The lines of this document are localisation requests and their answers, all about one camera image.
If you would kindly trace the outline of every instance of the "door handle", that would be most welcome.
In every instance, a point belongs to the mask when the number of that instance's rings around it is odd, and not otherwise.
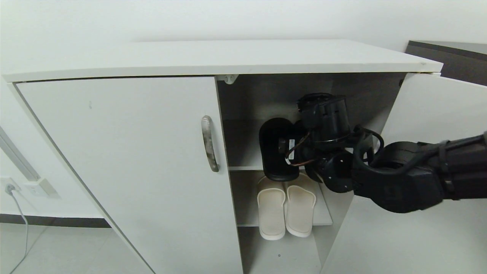
[[[215,158],[215,150],[213,149],[213,140],[211,138],[211,117],[203,116],[201,119],[201,130],[203,132],[203,143],[205,144],[206,157],[213,172],[218,172],[218,164]]]

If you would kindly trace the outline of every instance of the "label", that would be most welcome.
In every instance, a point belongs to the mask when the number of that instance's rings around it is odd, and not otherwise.
[[[291,150],[291,149],[294,147],[294,142],[295,142],[295,140],[294,140],[294,139],[290,139],[290,140],[289,140],[289,150]],[[294,160],[294,150],[293,150],[293,152],[291,152],[291,153],[289,154],[288,159],[289,159],[289,160]]]

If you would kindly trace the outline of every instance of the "tile floor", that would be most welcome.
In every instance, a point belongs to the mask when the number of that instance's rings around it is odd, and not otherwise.
[[[25,225],[0,223],[0,273],[22,258]],[[31,248],[13,274],[151,274],[110,228],[29,226]]]

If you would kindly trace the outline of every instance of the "open cabinet door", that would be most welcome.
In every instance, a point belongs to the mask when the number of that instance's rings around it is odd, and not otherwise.
[[[429,74],[404,79],[382,136],[438,143],[487,130],[487,87]],[[355,196],[321,274],[472,273],[487,269],[487,199],[388,212]]]
[[[439,143],[487,130],[487,87],[430,74],[407,74],[382,130],[386,144]]]
[[[17,87],[83,187],[153,272],[242,272],[213,77]],[[219,171],[209,165],[203,141],[206,116]]]

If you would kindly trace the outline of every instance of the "white slipper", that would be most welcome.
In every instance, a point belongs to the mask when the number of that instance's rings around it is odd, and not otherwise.
[[[305,174],[287,182],[286,228],[294,236],[306,238],[313,228],[316,195],[313,180]]]
[[[286,233],[284,224],[284,202],[286,193],[281,182],[267,177],[257,184],[257,205],[259,207],[259,232],[266,240],[279,240]]]

